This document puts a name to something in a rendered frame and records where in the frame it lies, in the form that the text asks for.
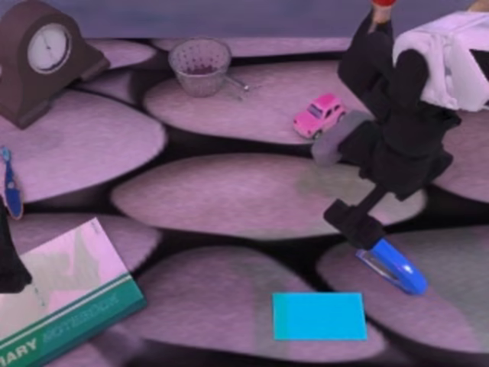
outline teal end of eraser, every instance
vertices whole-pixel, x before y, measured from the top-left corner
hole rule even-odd
[[[275,340],[367,340],[359,293],[275,293]]]

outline clock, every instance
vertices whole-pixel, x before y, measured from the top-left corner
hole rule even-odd
[[[39,0],[26,0],[0,19],[0,115],[20,129],[50,108],[77,79],[108,69],[103,53],[83,40],[73,18]]]

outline strainer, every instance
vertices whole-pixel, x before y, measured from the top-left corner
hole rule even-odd
[[[229,46],[214,38],[191,38],[170,52],[170,66],[183,90],[192,97],[215,95],[225,82],[244,91],[249,86],[227,75],[232,54]]]

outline car windshield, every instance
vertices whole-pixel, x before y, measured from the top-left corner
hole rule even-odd
[[[307,108],[307,111],[317,119],[320,119],[322,117],[322,110],[318,109],[315,105],[310,105]]]

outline white helmet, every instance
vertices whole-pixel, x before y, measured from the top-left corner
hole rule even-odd
[[[401,34],[394,64],[409,49],[429,66],[422,101],[469,112],[489,108],[489,13],[457,11]]]

